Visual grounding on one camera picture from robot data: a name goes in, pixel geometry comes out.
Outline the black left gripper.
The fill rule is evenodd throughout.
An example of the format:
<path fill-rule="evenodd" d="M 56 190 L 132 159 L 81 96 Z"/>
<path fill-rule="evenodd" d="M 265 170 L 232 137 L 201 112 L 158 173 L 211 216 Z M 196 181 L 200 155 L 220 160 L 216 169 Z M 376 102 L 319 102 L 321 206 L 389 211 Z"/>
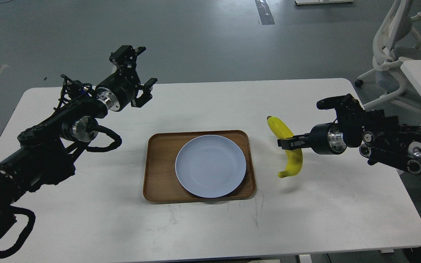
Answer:
<path fill-rule="evenodd" d="M 150 78 L 140 84 L 136 69 L 137 57 L 146 50 L 145 46 L 122 45 L 110 54 L 109 60 L 114 65 L 112 75 L 96 86 L 98 100 L 108 110 L 122 111 L 128 104 L 141 108 L 152 99 L 151 91 L 158 79 Z"/>

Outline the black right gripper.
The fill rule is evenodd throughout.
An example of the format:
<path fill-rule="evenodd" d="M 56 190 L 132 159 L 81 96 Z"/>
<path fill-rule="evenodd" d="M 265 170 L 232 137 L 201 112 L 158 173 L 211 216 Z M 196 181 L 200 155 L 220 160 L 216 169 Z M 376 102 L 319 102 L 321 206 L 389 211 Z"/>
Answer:
<path fill-rule="evenodd" d="M 309 134 L 281 138 L 277 141 L 283 150 L 311 148 L 320 155 L 340 155 L 346 151 L 344 135 L 337 123 L 319 124 L 314 126 Z"/>

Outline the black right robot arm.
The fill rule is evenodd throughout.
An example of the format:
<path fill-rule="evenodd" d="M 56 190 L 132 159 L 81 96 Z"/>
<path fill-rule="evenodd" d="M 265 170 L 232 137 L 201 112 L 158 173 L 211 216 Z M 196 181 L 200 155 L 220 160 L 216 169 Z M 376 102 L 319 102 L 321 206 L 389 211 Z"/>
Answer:
<path fill-rule="evenodd" d="M 387 117 L 383 110 L 364 110 L 351 94 L 319 100 L 317 108 L 334 109 L 336 119 L 301 135 L 294 135 L 279 118 L 267 117 L 278 146 L 287 156 L 286 168 L 278 173 L 279 178 L 301 171 L 303 148 L 311 148 L 319 155 L 340 155 L 347 148 L 358 148 L 371 166 L 382 163 L 421 174 L 421 126 L 401 125 L 397 116 Z"/>

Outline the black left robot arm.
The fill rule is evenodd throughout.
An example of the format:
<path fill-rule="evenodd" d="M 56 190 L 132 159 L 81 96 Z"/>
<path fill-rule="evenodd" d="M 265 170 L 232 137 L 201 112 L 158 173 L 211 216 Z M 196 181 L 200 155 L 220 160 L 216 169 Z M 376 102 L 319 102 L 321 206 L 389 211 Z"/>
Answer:
<path fill-rule="evenodd" d="M 74 175 L 83 152 L 109 152 L 122 145 L 120 135 L 99 125 L 98 119 L 129 104 L 140 108 L 152 99 L 157 79 L 142 84 L 136 70 L 145 50 L 123 45 L 112 52 L 115 72 L 96 86 L 61 75 L 63 86 L 52 115 L 18 135 L 20 148 L 0 162 L 0 259 L 15 254 L 34 227 L 33 211 L 15 207 L 16 201 Z"/>

